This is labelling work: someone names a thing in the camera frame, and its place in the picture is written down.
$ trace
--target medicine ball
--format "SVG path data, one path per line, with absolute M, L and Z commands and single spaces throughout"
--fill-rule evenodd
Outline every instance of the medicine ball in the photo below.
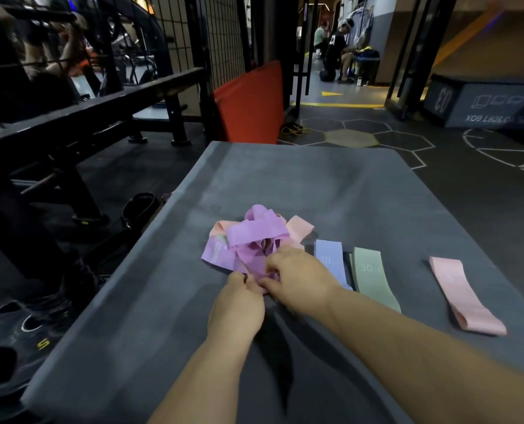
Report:
M 326 68 L 323 68 L 321 71 L 319 71 L 319 78 L 323 82 L 332 82 L 336 76 L 335 70 L 328 70 Z

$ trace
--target left hand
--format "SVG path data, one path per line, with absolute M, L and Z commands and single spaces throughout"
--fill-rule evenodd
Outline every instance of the left hand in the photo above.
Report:
M 207 324 L 207 339 L 231 348 L 248 349 L 264 320 L 264 289 L 253 275 L 233 272 L 215 299 Z

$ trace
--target gray exercise mat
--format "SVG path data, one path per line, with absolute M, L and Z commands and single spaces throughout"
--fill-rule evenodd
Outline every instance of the gray exercise mat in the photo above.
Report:
M 403 314 L 524 371 L 524 299 L 395 151 L 213 142 L 37 372 L 26 406 L 59 423 L 144 423 L 204 340 L 226 280 L 200 260 L 209 230 L 256 203 L 345 251 L 379 250 Z M 464 263 L 507 337 L 457 328 L 430 256 Z M 411 422 L 327 330 L 266 303 L 238 423 Z

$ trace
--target sage green resistance band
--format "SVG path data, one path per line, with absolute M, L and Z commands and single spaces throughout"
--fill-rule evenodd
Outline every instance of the sage green resistance band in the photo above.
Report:
M 358 285 L 359 292 L 401 313 L 399 303 L 387 284 L 379 251 L 355 247 L 350 266 L 352 278 Z

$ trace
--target forearm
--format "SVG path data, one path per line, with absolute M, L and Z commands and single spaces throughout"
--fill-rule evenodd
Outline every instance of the forearm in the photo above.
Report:
M 234 423 L 238 383 L 248 346 L 230 348 L 207 340 L 148 421 L 149 424 Z
M 463 342 L 344 289 L 313 317 L 417 424 L 524 422 L 524 375 Z

